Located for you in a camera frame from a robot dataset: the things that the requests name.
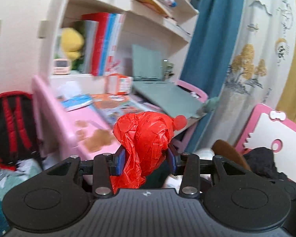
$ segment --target backpack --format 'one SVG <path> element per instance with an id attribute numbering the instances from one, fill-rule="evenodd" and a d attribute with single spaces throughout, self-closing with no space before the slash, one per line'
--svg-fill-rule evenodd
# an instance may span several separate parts
<path id="1" fill-rule="evenodd" d="M 14 166 L 34 158 L 42 167 L 32 95 L 14 91 L 0 94 L 0 162 Z"/>

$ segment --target wall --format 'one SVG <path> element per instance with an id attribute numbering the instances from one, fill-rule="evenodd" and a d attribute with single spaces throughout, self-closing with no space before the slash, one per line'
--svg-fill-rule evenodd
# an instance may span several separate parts
<path id="1" fill-rule="evenodd" d="M 46 19 L 50 1 L 0 0 L 0 93 L 31 91 L 42 45 L 39 23 Z"/>

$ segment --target small clock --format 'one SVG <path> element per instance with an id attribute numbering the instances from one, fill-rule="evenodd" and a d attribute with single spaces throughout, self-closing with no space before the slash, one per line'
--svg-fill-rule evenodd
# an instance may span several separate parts
<path id="1" fill-rule="evenodd" d="M 54 75 L 68 75 L 71 70 L 71 61 L 68 59 L 54 59 Z"/>

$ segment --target backpack strap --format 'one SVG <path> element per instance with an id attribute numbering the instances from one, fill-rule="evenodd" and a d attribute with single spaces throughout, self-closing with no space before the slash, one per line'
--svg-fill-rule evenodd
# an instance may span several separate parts
<path id="1" fill-rule="evenodd" d="M 13 114 L 10 109 L 8 99 L 6 97 L 2 98 L 2 107 L 3 107 L 4 117 L 5 117 L 6 123 L 7 123 L 10 155 L 13 154 L 15 157 L 15 155 L 18 151 L 17 137 L 16 137 L 16 131 L 14 128 Z"/>
<path id="2" fill-rule="evenodd" d="M 24 147 L 32 152 L 33 144 L 29 139 L 29 136 L 27 134 L 26 128 L 24 126 L 23 116 L 22 116 L 22 108 L 21 108 L 21 98 L 19 96 L 16 97 L 16 105 L 15 105 L 15 111 L 14 116 L 16 119 L 16 126 L 18 128 L 18 132 L 20 135 L 20 138 L 22 140 L 22 143 Z"/>

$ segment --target teal fabric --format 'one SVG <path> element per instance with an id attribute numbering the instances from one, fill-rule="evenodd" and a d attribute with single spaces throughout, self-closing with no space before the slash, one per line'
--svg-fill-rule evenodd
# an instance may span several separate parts
<path id="1" fill-rule="evenodd" d="M 181 80 L 219 96 L 231 59 L 241 20 L 243 0 L 200 0 L 200 12 Z M 210 113 L 198 123 L 186 151 L 192 152 L 204 131 Z"/>
<path id="2" fill-rule="evenodd" d="M 4 234 L 4 232 L 7 232 L 10 227 L 3 215 L 2 209 L 1 209 L 1 201 L 5 194 L 12 189 L 13 187 L 19 185 L 20 183 L 24 182 L 25 180 L 39 174 L 42 170 L 40 169 L 39 165 L 33 160 L 27 160 L 28 162 L 28 168 L 25 169 L 22 168 L 22 170 L 26 170 L 24 174 L 18 175 L 18 174 L 11 174 L 6 176 L 6 180 L 3 184 L 0 184 L 0 236 Z"/>

